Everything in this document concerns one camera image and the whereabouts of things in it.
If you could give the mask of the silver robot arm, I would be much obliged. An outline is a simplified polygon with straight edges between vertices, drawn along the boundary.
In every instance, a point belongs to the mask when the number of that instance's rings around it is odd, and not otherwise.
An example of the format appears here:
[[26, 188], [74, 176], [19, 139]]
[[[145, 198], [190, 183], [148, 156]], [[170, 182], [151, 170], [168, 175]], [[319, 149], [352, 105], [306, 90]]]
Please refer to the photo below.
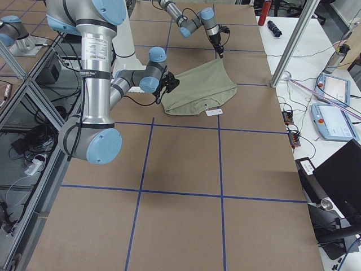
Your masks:
[[153, 47], [143, 70], [112, 74], [112, 41], [128, 19], [125, 1], [47, 1], [47, 21], [53, 30], [81, 36], [81, 112], [71, 116], [59, 132], [61, 150], [71, 158], [108, 164], [122, 146], [110, 111], [137, 86], [159, 103], [179, 80], [169, 72], [163, 48]]
[[228, 26], [217, 23], [214, 8], [207, 7], [198, 12], [184, 8], [181, 11], [174, 1], [151, 1], [151, 3], [156, 9], [169, 14], [184, 38], [190, 37], [199, 28], [204, 28], [214, 51], [221, 59], [224, 57], [224, 46], [231, 31]]

